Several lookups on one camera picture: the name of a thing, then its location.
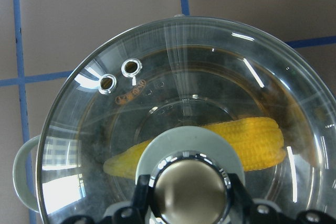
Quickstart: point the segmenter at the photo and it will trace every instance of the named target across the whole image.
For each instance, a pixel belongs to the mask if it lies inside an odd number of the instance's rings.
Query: white handle
[[[40,136],[35,136],[28,140],[17,152],[13,165],[13,183],[16,194],[26,207],[34,210],[35,212],[39,212],[37,199],[36,196],[30,192],[27,186],[25,164],[28,154],[36,145],[38,145],[39,141]]]

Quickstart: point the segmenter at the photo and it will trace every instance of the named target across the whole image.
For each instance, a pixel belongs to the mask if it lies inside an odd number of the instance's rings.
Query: corn
[[[259,170],[281,163],[286,155],[283,135],[271,118],[245,118],[202,126],[223,137],[236,151],[245,171]],[[105,161],[103,170],[112,176],[135,178],[142,152],[151,140],[137,144]]]

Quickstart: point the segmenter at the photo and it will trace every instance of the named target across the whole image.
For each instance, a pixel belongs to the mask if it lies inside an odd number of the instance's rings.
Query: transparent lid
[[[306,208],[336,217],[336,101],[293,49],[213,18],[128,30],[79,65],[51,108],[38,151],[41,215],[98,221],[134,190],[134,178],[104,172],[109,158],[174,127],[260,116],[279,125],[286,157],[245,173],[251,196],[291,217]]]

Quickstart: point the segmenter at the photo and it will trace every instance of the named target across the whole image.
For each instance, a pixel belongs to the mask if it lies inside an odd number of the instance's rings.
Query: tiled floor
[[[189,0],[189,7],[191,15],[237,20],[284,41],[293,41],[335,36],[335,3],[336,0]],[[34,76],[73,70],[95,48],[118,33],[181,13],[181,2],[20,0],[20,8],[25,75]],[[336,94],[336,44],[297,51]],[[28,211],[15,196],[11,176],[15,153],[23,142],[19,80],[13,79],[18,76],[13,0],[0,0],[0,56],[0,217],[3,223],[28,223]],[[46,76],[37,79],[25,84],[30,137],[40,132],[64,81],[64,78],[43,81]]]

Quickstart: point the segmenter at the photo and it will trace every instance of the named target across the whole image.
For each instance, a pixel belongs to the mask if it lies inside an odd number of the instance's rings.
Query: cooking pot
[[[44,223],[80,214],[97,221],[134,190],[135,177],[104,172],[109,158],[177,127],[255,117],[276,121],[286,157],[265,169],[234,168],[250,195],[273,201],[289,217],[305,209],[336,217],[335,98],[279,39],[205,17],[132,28],[86,58],[61,88],[41,136],[19,151],[15,188]],[[22,175],[36,144],[37,199]],[[207,146],[210,153],[217,148]],[[178,144],[172,150],[184,151]]]

